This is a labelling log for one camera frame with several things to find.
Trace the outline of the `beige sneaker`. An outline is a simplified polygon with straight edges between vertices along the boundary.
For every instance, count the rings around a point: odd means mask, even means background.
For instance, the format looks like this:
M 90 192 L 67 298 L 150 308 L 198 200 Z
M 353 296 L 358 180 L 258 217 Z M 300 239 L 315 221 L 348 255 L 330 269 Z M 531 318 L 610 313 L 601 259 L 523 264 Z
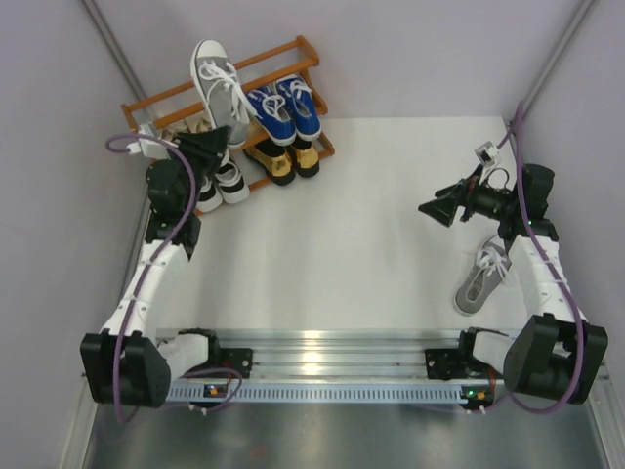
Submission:
M 174 122 L 163 128 L 157 128 L 156 135 L 160 140 L 174 143 L 177 136 L 180 133 L 185 133 L 187 130 L 188 127 L 184 122 Z
M 204 133 L 212 130 L 212 124 L 205 111 L 193 114 L 184 119 L 187 131 L 192 134 Z

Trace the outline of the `black white sneaker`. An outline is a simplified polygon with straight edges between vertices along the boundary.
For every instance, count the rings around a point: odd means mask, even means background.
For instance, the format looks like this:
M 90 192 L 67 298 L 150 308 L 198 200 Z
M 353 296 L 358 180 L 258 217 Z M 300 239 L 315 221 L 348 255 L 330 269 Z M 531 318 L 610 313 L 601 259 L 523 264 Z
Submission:
M 197 198 L 196 211 L 199 213 L 209 213 L 218 208 L 222 203 L 223 197 L 217 185 L 211 178 L 205 177 Z
M 230 153 L 225 155 L 219 169 L 214 174 L 214 179 L 224 202 L 227 204 L 238 204 L 250 195 L 249 187 Z

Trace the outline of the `grey canvas sneaker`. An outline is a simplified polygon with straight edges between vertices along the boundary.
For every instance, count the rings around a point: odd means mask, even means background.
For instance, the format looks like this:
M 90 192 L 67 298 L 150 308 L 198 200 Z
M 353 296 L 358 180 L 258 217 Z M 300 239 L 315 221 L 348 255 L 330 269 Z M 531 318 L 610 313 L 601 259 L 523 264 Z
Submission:
M 226 50 L 218 41 L 200 41 L 193 50 L 189 67 L 211 127 L 227 127 L 229 147 L 241 148 L 257 111 L 243 91 Z
M 497 234 L 487 238 L 474 254 L 474 263 L 454 295 L 457 311 L 476 314 L 498 285 L 506 280 L 512 267 L 503 241 Z

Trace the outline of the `gold loafer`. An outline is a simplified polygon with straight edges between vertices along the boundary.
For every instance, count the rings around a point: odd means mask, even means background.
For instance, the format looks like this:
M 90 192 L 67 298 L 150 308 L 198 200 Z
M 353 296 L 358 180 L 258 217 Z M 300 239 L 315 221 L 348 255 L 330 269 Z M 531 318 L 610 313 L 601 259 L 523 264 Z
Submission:
M 318 173 L 319 155 L 312 142 L 296 139 L 287 150 L 300 177 L 311 178 Z
M 284 187 L 295 179 L 295 168 L 286 148 L 271 139 L 263 140 L 243 150 L 245 156 L 259 166 L 275 185 Z

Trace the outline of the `blue canvas sneaker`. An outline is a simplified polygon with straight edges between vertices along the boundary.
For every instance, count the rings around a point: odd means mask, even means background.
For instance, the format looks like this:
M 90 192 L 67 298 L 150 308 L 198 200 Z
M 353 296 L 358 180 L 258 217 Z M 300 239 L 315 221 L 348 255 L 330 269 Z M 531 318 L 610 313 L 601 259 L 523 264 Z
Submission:
M 286 109 L 286 101 L 271 86 L 250 91 L 247 100 L 254 109 L 255 119 L 276 145 L 286 147 L 295 141 L 295 123 Z
M 285 100 L 297 136 L 313 142 L 321 134 L 321 124 L 313 102 L 313 90 L 298 74 L 290 74 L 274 83 L 277 94 Z

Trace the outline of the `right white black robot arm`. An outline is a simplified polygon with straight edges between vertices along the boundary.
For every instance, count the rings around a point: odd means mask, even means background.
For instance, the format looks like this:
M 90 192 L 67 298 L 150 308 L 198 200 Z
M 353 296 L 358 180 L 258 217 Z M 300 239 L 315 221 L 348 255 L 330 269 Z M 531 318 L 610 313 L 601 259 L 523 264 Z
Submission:
M 479 214 L 499 224 L 476 254 L 454 301 L 465 314 L 476 313 L 494 289 L 509 280 L 521 289 L 527 323 L 515 337 L 471 327 L 455 349 L 426 351 L 431 379 L 500 377 L 507 391 L 583 404 L 608 345 L 604 328 L 587 322 L 575 306 L 559 259 L 559 236 L 545 213 L 554 172 L 525 164 L 512 189 L 495 189 L 483 166 L 439 190 L 419 211 L 449 227 L 459 208 L 461 221 Z

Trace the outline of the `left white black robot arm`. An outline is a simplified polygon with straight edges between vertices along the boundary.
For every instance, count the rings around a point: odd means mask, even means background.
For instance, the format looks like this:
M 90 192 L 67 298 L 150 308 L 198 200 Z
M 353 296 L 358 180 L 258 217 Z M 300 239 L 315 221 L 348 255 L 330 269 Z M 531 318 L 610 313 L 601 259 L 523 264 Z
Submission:
M 191 369 L 210 377 L 222 367 L 214 332 L 187 329 L 159 344 L 156 329 L 199 241 L 200 190 L 224 162 L 228 139 L 229 128 L 219 127 L 179 133 L 172 141 L 131 133 L 105 143 L 111 152 L 153 160 L 146 170 L 149 216 L 136 270 L 102 329 L 80 344 L 93 400 L 113 405 L 120 420 L 126 406 L 161 407 L 171 383 Z

